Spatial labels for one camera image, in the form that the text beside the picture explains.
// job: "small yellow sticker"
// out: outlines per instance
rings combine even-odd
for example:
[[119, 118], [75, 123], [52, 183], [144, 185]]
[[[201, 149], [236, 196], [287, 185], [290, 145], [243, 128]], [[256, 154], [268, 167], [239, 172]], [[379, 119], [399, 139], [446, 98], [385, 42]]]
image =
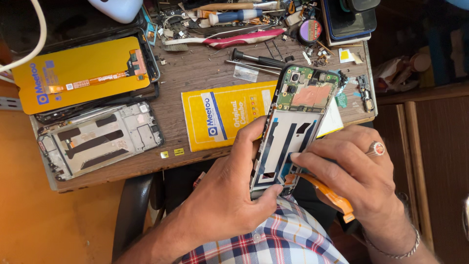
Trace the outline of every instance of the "small yellow sticker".
[[184, 149], [183, 148], [177, 148], [174, 150], [174, 155], [179, 156], [179, 155], [184, 155]]
[[169, 154], [167, 151], [163, 151], [159, 155], [161, 156], [162, 159], [169, 158]]
[[343, 50], [340, 54], [340, 59], [341, 60], [346, 60], [348, 59], [348, 50]]

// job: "black screwdriver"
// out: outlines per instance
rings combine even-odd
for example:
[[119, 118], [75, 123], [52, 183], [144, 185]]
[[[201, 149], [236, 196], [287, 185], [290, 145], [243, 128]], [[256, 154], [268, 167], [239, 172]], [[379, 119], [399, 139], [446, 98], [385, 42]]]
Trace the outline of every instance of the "black screwdriver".
[[253, 62], [260, 63], [260, 64], [265, 65], [265, 66], [277, 67], [277, 68], [282, 68], [282, 69], [286, 65], [285, 62], [282, 62], [282, 61], [279, 61], [279, 60], [275, 60], [275, 59], [271, 59], [271, 58], [267, 58], [267, 57], [262, 57], [262, 56], [255, 57], [255, 56], [244, 54], [243, 52], [238, 51], [236, 48], [233, 50], [233, 54], [231, 55], [231, 59], [232, 60], [245, 59], [245, 60], [248, 60], [248, 61], [253, 61]]

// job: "toothbrush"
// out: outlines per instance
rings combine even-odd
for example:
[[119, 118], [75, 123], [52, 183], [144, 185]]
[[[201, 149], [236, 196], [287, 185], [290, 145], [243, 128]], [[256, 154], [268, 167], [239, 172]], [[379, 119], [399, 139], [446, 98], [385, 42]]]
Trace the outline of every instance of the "toothbrush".
[[164, 50], [167, 51], [184, 51], [188, 50], [185, 43], [203, 43], [210, 45], [216, 49], [223, 49], [225, 47], [235, 44], [252, 44], [262, 41], [266, 41], [271, 38], [275, 38], [278, 35], [284, 33], [287, 29], [273, 29], [267, 31], [258, 31], [254, 33], [243, 34], [239, 36], [229, 37], [225, 39], [210, 39], [210, 38], [186, 38], [186, 39], [173, 39], [165, 41]]

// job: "yellow packaging envelope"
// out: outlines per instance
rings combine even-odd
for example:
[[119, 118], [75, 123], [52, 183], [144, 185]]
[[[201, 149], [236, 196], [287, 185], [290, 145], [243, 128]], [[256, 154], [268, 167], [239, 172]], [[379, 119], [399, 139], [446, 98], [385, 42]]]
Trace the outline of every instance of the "yellow packaging envelope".
[[23, 110], [32, 115], [147, 87], [140, 55], [138, 39], [127, 37], [36, 56], [12, 69]]
[[191, 151], [230, 146], [239, 129], [269, 113], [277, 81], [181, 93]]

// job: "shirt button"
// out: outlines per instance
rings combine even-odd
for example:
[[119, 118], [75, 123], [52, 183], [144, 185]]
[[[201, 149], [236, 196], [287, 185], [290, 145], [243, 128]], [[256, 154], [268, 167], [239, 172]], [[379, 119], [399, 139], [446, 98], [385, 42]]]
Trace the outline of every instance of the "shirt button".
[[252, 238], [254, 239], [254, 242], [255, 242], [255, 243], [261, 241], [261, 235], [260, 235], [260, 234], [254, 234], [254, 235], [252, 236]]

